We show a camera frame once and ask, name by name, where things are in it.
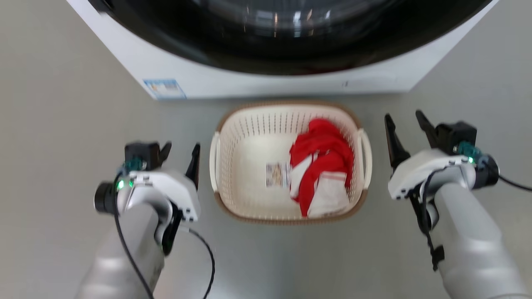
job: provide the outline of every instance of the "black cable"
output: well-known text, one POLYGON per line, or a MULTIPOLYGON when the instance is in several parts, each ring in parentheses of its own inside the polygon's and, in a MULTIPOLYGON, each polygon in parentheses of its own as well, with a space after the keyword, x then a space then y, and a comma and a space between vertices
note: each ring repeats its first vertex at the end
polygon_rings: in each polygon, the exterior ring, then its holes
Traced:
POLYGON ((214 272, 215 272, 214 255, 212 254, 211 247, 209 246, 207 241, 205 241, 205 239, 198 232, 190 228, 188 228, 188 232, 196 236, 196 238, 198 238, 205 245, 205 247, 207 247, 207 250, 209 251, 209 255, 211 256, 211 265, 212 265, 211 280, 209 281, 209 286, 207 286, 207 291, 205 292, 205 295, 203 295, 203 299, 206 299, 209 293, 211 292, 212 283, 214 282, 214 272))
MULTIPOLYGON (((436 170, 433 173, 431 173, 427 180, 425 181, 425 184, 423 186, 423 195, 421 197, 421 224, 423 226, 423 234, 427 237, 427 244, 430 248, 430 256, 434 257, 434 245, 432 243, 432 238, 430 237, 430 227, 427 219, 427 193, 428 193, 428 186, 430 184, 430 181, 432 180, 432 177, 438 173, 443 171, 444 169, 436 170)), ((438 269, 438 265, 433 262, 433 270, 436 271, 438 269)))
POLYGON ((518 188, 518 189, 521 189, 523 191, 528 191, 528 192, 532 192, 532 187, 528 187, 528 186, 525 186, 525 185, 521 185, 519 183, 516 183, 510 179, 507 179, 505 178, 504 176, 500 175, 499 172, 497 171, 497 169, 493 168, 492 166, 490 166, 487 162, 484 163, 484 165, 486 167, 488 167, 488 169, 495 175, 497 175, 501 181, 505 182, 506 184, 510 185, 510 186, 513 186, 515 188, 518 188))
POLYGON ((115 177, 115 179, 113 181, 113 189, 112 189, 112 193, 111 193, 112 196, 113 196, 113 199, 114 199, 113 200, 114 224, 117 226, 118 237, 120 238, 120 243, 122 244, 122 248, 124 249, 124 251, 125 251, 125 253, 126 253, 127 257, 128 257, 129 262, 131 263, 131 266, 133 266, 133 269, 135 270, 135 273, 137 274, 138 279, 140 279, 140 282, 142 283, 142 286, 144 286, 144 290, 146 290, 146 293, 148 294, 148 298, 149 299, 154 299, 152 290, 149 288, 149 285, 146 282, 146 279, 144 279, 144 277, 142 276, 142 273, 138 269, 137 264, 135 263, 135 261, 133 260, 133 257, 131 256, 131 253, 129 252, 128 245, 126 244, 126 240, 124 240, 124 235, 122 233, 122 228, 120 227, 120 221, 118 220, 117 183, 118 183, 118 180, 120 179, 121 175, 122 174, 119 173, 115 177))

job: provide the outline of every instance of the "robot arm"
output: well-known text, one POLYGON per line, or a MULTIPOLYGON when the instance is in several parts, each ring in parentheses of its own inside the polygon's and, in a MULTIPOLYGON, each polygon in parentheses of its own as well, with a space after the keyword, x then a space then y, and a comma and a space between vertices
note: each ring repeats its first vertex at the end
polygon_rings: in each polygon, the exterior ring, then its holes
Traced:
MULTIPOLYGON (((118 208, 123 239, 151 293, 180 222, 197 221, 201 212, 196 192, 200 146, 194 148, 185 175, 161 168, 169 150, 168 144, 163 150, 158 144, 127 145, 126 161, 130 164, 118 187, 103 182, 95 195, 98 212, 114 214, 114 207, 118 208), (120 189, 117 195, 113 188, 120 189)), ((149 298, 115 228, 97 251, 76 298, 149 298)))
POLYGON ((453 299, 531 298, 501 231, 471 192, 497 182, 498 173, 490 171, 498 169, 495 161, 475 163, 476 156, 457 151, 462 142, 475 144, 476 129, 464 122, 435 129, 421 111, 416 115, 432 149, 412 157, 386 115, 394 168, 388 191, 395 200, 410 199, 447 293, 453 299))

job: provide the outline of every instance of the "black door glass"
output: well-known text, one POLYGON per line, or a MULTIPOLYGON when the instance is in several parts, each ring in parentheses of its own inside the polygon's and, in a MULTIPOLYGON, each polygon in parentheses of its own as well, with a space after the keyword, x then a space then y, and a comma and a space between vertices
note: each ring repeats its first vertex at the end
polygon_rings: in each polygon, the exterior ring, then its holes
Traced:
POLYGON ((302 75, 404 54, 461 25, 490 1, 113 0, 109 14, 146 41, 195 62, 302 75))

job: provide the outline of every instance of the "basket rim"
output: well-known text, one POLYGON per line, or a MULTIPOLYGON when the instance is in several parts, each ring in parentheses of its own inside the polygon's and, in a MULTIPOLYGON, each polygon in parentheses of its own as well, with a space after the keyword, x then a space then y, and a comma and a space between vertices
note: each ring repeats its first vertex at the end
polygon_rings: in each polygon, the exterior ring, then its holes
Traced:
POLYGON ((269 101, 269 102, 258 102, 258 103, 248 103, 244 105, 240 105, 239 107, 236 107, 235 109, 227 112, 223 118, 220 120, 220 123, 218 124, 216 131, 222 132, 223 125, 226 124, 226 121, 231 117, 231 115, 235 114, 236 112, 244 109, 249 108, 256 108, 256 107, 264 107, 264 106, 288 106, 288 105, 300 105, 300 106, 328 106, 328 107, 334 107, 338 108, 345 113, 347 113, 351 119, 353 119, 353 122, 355 123, 358 130, 362 129, 362 123, 360 122, 360 119, 347 107, 345 107, 342 104, 338 103, 331 103, 326 101, 320 101, 320 100, 297 100, 297 99, 291 99, 288 101, 269 101))
MULTIPOLYGON (((229 117, 231 117, 231 115, 235 114, 236 112, 240 110, 255 108, 255 107, 263 107, 263 106, 286 106, 286 105, 328 106, 328 107, 338 108, 344 111, 345 113, 347 113, 347 115, 351 117, 351 119, 357 126, 358 130, 362 129, 362 123, 360 122, 359 118, 352 111, 348 110, 344 105, 341 105, 338 103, 326 102, 323 100, 321 101, 310 100, 309 101, 309 100, 304 100, 304 99, 290 99, 287 101, 257 102, 257 103, 248 103, 248 104, 240 105, 239 107, 229 111, 223 116, 223 118, 220 120, 220 123, 218 124, 218 127, 216 128, 216 131, 221 132, 223 125, 226 123, 229 117)), ((287 225, 313 225, 313 224, 330 223, 330 222, 347 219, 360 210, 360 208, 362 207, 362 205, 364 204, 366 200, 367 195, 368 195, 368 189, 363 189, 357 203, 349 211, 343 214, 323 217, 323 218, 307 218, 307 219, 297 219, 297 220, 268 220, 268 219, 256 219, 256 218, 242 217, 240 215, 233 213, 231 210, 229 210, 229 208, 223 202, 220 192, 218 191, 214 192, 214 199, 216 200, 218 205, 222 208, 222 210, 225 213, 229 214, 231 217, 239 221, 255 223, 255 224, 287 226, 287 225)))

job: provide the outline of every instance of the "energy label sticker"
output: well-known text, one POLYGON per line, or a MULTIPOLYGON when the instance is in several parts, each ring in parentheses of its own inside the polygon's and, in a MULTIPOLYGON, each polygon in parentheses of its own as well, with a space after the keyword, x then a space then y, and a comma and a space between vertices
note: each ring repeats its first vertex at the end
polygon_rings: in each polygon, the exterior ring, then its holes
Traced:
POLYGON ((158 99, 187 98, 175 79, 144 80, 144 84, 158 99))

